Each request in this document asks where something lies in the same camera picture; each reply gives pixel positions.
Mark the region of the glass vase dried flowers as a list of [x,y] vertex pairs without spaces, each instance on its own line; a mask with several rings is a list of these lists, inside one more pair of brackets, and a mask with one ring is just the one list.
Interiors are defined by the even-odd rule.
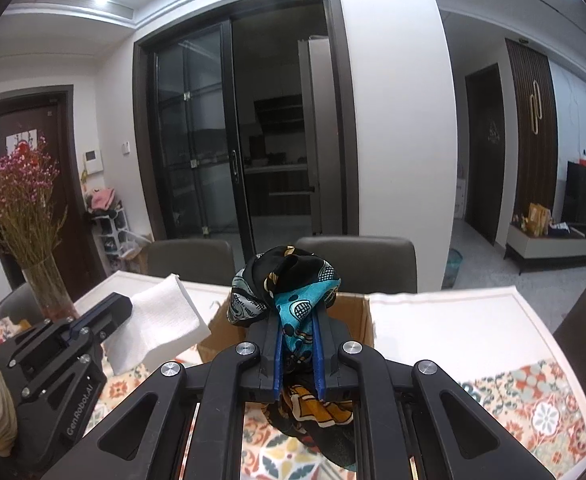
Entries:
[[0,156],[0,247],[20,266],[45,318],[52,321],[77,318],[54,249],[66,213],[54,210],[58,165],[39,138],[36,146],[17,143]]

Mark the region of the dark chair middle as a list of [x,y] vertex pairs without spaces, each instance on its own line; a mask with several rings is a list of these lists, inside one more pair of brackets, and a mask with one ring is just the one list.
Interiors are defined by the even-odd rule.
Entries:
[[394,236],[305,236],[295,247],[324,258],[339,273],[342,292],[416,294],[415,246]]

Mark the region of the white cloth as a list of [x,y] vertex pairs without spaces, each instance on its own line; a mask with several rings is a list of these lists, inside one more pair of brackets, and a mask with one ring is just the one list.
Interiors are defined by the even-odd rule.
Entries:
[[156,370],[211,334],[176,274],[136,292],[130,301],[130,318],[104,341],[115,375],[140,364]]

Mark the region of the patterned floral table runner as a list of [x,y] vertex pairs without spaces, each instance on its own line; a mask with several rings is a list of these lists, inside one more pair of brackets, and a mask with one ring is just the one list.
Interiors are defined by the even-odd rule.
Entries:
[[[575,479],[586,465],[584,411],[554,359],[464,382],[485,408],[557,479]],[[272,427],[256,404],[245,409],[243,479],[354,479],[319,452]]]

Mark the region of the white shoe rack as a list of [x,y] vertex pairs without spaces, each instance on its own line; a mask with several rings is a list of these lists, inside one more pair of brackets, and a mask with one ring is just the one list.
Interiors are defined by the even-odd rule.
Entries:
[[84,196],[84,201],[93,238],[107,272],[143,273],[147,265],[144,249],[152,240],[130,228],[125,208],[114,188],[95,188]]

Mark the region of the dark glass sliding door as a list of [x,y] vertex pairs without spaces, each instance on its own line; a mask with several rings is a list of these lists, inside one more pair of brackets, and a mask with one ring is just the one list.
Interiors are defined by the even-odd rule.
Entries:
[[133,125],[158,240],[224,240],[238,262],[359,231],[341,0],[235,0],[133,46]]

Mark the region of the white tv cabinet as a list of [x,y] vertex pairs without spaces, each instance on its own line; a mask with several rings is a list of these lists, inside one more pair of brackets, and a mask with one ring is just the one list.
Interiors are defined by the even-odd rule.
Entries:
[[505,258],[514,260],[520,273],[533,266],[585,262],[586,224],[566,223],[566,229],[549,229],[547,235],[539,237],[509,226]]

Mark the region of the dark chair left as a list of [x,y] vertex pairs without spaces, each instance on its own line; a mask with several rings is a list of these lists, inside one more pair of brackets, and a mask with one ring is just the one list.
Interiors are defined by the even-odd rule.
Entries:
[[228,286],[235,276],[232,248],[224,240],[159,240],[145,248],[145,257],[146,274],[154,278],[176,274],[182,281]]

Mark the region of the black blue patterned scarf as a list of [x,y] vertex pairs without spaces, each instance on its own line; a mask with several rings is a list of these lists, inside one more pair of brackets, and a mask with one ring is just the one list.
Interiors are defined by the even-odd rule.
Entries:
[[319,256],[292,245],[255,255],[232,278],[227,320],[247,327],[275,312],[282,334],[282,389],[263,407],[271,426],[333,464],[356,469],[353,403],[318,398],[313,313],[333,305],[341,279]]

